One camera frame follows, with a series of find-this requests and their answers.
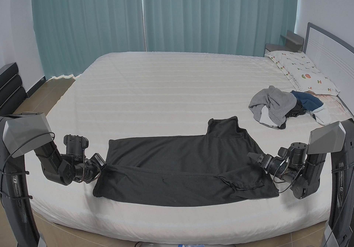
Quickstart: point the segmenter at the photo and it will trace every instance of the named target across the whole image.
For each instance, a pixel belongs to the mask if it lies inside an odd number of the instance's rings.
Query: teal curtain
[[[144,0],[147,51],[263,56],[294,31],[297,0]]]
[[[81,74],[109,52],[145,51],[141,0],[32,0],[45,76]]]

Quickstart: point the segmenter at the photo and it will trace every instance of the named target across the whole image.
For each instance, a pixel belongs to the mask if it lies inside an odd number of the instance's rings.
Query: pile of clothes
[[[259,123],[279,129],[286,128],[286,119],[306,112],[322,125],[331,123],[324,103],[310,93],[281,91],[274,86],[259,91],[251,99],[249,109]]]

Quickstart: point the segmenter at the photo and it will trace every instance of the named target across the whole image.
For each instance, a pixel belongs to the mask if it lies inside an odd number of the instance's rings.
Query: tile floor
[[[42,85],[29,99],[26,99],[16,113],[24,111],[44,112],[46,115],[60,97],[72,85],[73,78],[52,79]],[[39,231],[44,235],[48,247],[62,246],[119,246],[133,247],[135,242],[105,237],[82,230],[65,227],[48,222],[41,215],[34,212],[34,218]],[[281,236],[237,244],[236,247],[320,247],[325,223],[318,223],[311,227],[284,234]],[[16,241],[8,224],[5,211],[0,205],[0,242],[2,247],[15,247]]]

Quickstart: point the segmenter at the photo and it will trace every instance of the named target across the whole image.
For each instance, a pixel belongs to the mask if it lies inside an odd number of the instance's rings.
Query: gray headboard frame
[[[320,28],[319,26],[314,25],[313,23],[308,23],[307,24],[307,32],[306,32],[306,38],[305,38],[305,44],[304,44],[304,50],[303,52],[306,53],[307,50],[307,45],[308,45],[308,40],[309,40],[309,34],[310,34],[310,29],[314,29],[322,34],[324,34],[325,36],[331,38],[332,40],[334,40],[335,42],[339,43],[340,45],[342,45],[343,47],[345,47],[347,50],[349,50],[350,52],[352,52],[354,54],[354,47],[349,45],[347,42],[345,42],[344,40],[340,39],[339,37],[335,36],[334,34],[324,30],[323,28]],[[341,102],[343,103],[343,105],[349,110],[349,112],[353,115],[353,111],[351,111],[348,106],[343,102],[343,100],[338,96],[338,98],[341,100]]]

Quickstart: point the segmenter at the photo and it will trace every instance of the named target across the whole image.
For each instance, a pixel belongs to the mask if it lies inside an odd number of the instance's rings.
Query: pillowcase
[[[339,90],[303,52],[272,51],[265,55],[283,71],[297,91],[338,95]]]

